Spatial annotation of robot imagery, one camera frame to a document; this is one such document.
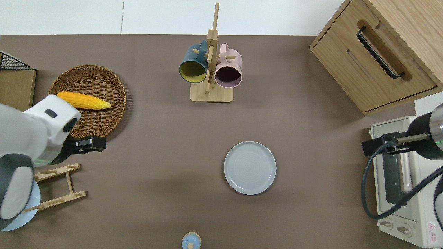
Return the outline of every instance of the wire basket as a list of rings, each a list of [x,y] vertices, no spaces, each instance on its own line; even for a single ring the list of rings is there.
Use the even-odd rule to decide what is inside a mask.
[[[0,70],[35,70],[18,59],[0,51]]]
[[[126,108],[126,94],[115,73],[97,65],[82,65],[60,75],[49,89],[49,94],[61,91],[98,97],[111,104],[102,110],[78,109],[82,114],[70,134],[74,138],[89,135],[106,136],[120,122]]]

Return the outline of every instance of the black cable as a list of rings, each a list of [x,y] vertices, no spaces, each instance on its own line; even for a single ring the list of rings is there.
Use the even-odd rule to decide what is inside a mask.
[[[404,204],[406,204],[420,190],[422,190],[424,187],[426,187],[426,185],[428,185],[430,182],[432,182],[439,175],[443,174],[443,166],[442,166],[439,169],[437,169],[436,171],[434,171],[432,174],[430,174],[428,177],[423,179],[423,181],[421,181],[419,184],[417,184],[417,186],[415,186],[411,191],[409,191],[405,196],[403,196],[403,198],[400,199],[400,201],[398,201],[388,211],[386,211],[386,212],[384,212],[384,213],[382,213],[380,215],[373,215],[369,211],[368,205],[366,203],[366,179],[368,177],[368,171],[369,171],[369,168],[371,167],[372,161],[374,160],[375,156],[378,153],[380,153],[381,151],[383,151],[387,147],[394,146],[396,144],[397,144],[397,141],[393,140],[393,141],[388,141],[388,142],[384,143],[383,145],[381,145],[380,147],[378,147],[374,151],[374,153],[371,155],[371,157],[369,158],[368,163],[366,164],[365,171],[363,172],[363,179],[361,181],[361,202],[363,204],[363,208],[365,209],[366,214],[369,217],[373,218],[373,219],[377,219],[378,220],[378,219],[383,219],[383,218],[386,218],[386,217],[390,216],[395,211],[399,210]]]

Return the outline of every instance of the teal mug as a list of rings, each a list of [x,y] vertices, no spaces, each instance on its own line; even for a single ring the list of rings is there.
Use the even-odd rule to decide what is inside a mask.
[[[207,51],[208,43],[206,40],[202,40],[201,44],[191,45],[186,50],[185,58],[179,67],[180,76],[184,80],[190,83],[199,83],[206,78],[208,58],[205,57],[205,53]]]

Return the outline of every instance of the light blue plate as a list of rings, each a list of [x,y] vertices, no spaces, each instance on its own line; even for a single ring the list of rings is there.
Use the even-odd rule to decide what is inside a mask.
[[[277,163],[266,146],[246,141],[228,152],[224,172],[233,189],[245,195],[256,195],[267,190],[274,182]]]
[[[39,185],[37,184],[37,182],[35,180],[33,180],[33,181],[34,182],[32,183],[31,196],[29,197],[29,200],[25,206],[25,209],[40,205],[40,199],[41,199],[40,188],[39,188]],[[17,228],[24,226],[26,223],[28,223],[34,217],[34,215],[35,215],[35,213],[37,213],[37,211],[38,211],[38,209],[34,209],[31,211],[19,214],[7,227],[3,228],[2,232],[15,230]]]

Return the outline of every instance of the mug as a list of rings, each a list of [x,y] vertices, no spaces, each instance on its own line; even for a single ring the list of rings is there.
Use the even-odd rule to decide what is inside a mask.
[[[199,50],[199,53],[194,53],[194,49]],[[191,45],[186,50],[185,58],[179,67],[180,76],[190,83],[199,83],[206,78],[208,70],[208,61],[205,53],[208,51],[208,43],[202,40],[201,44]]]
[[[227,55],[234,55],[235,59],[226,59]],[[228,44],[220,46],[220,59],[214,72],[215,82],[224,88],[234,88],[241,83],[241,55]]]

